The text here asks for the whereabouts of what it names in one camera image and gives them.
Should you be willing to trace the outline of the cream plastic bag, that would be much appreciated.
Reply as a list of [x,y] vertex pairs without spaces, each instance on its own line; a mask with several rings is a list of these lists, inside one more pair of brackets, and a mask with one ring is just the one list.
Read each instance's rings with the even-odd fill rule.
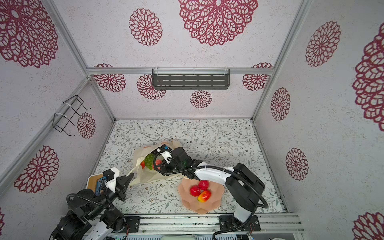
[[141,147],[141,148],[135,150],[133,160],[132,160],[133,168],[129,172],[129,174],[135,173],[136,178],[131,181],[131,183],[130,183],[131,186],[132,185],[138,185],[138,184],[140,184],[140,185],[149,184],[149,183],[153,183],[153,182],[156,182],[159,180],[164,180],[164,179],[169,179],[169,178],[172,179],[172,178],[178,176],[178,175],[163,176],[162,174],[158,173],[155,170],[150,170],[147,167],[143,168],[141,166],[141,162],[145,159],[145,157],[147,157],[149,154],[152,153],[153,150],[155,150],[157,147],[162,146],[163,144],[167,145],[171,149],[174,149],[177,147],[182,147],[182,144],[179,141],[172,140],[172,141],[168,141],[168,142],[161,142],[158,145],[144,146],[144,147]]

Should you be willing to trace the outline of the red fruit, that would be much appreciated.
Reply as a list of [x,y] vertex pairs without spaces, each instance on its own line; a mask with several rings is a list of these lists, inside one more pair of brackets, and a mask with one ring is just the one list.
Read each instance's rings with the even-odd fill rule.
[[162,162],[162,160],[156,160],[155,164],[153,165],[154,170],[161,170]]

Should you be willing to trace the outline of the red yellow peach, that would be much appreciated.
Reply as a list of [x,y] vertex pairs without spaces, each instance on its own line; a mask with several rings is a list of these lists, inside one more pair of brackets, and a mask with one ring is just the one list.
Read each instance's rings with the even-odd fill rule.
[[142,161],[140,165],[141,165],[142,169],[144,169],[146,166],[144,161]]

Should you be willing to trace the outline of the green grape bunch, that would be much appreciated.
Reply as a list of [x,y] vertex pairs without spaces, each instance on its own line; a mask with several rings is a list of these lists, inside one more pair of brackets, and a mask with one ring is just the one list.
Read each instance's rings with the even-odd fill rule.
[[148,154],[143,160],[145,168],[149,169],[150,171],[152,171],[154,167],[154,164],[153,164],[154,158],[155,158],[155,155],[151,153],[151,154]]

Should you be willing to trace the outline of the dark red apple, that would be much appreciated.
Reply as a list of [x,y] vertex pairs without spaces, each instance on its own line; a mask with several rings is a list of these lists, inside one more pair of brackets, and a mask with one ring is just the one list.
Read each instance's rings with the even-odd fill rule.
[[209,181],[199,181],[198,187],[201,191],[206,191],[209,188]]

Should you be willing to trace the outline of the red yellow mango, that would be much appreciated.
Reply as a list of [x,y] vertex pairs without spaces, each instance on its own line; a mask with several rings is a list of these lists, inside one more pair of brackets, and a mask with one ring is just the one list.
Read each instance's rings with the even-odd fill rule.
[[205,202],[207,202],[210,199],[211,196],[212,196],[212,193],[211,193],[210,190],[203,191],[198,196],[198,201],[201,202],[201,203],[205,203]]

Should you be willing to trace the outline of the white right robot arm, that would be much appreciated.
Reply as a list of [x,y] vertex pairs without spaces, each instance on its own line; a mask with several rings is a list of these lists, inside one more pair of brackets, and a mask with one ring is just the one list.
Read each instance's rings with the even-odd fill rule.
[[243,164],[221,168],[200,160],[192,159],[182,147],[164,147],[158,151],[164,158],[155,164],[159,173],[165,176],[181,174],[190,180],[208,181],[225,186],[237,203],[234,219],[244,223],[258,208],[267,209],[263,197],[265,184]]

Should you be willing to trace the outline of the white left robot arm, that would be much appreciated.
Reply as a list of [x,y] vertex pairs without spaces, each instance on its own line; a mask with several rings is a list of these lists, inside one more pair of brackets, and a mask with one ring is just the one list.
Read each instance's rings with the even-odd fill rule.
[[51,240],[105,240],[110,233],[130,232],[129,221],[114,206],[114,200],[126,200],[126,191],[134,174],[118,177],[112,170],[103,172],[95,190],[83,189],[69,194],[68,213],[50,235]]

